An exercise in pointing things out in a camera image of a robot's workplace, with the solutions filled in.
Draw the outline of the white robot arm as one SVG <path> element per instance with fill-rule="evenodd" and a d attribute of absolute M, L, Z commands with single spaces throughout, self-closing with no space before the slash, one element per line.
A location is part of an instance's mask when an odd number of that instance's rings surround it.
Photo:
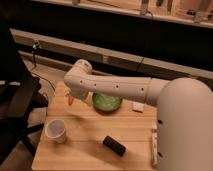
<path fill-rule="evenodd" d="M 83 59 L 64 76 L 70 94 L 117 96 L 157 108 L 157 171 L 213 171 L 213 91 L 193 78 L 98 76 Z"/>

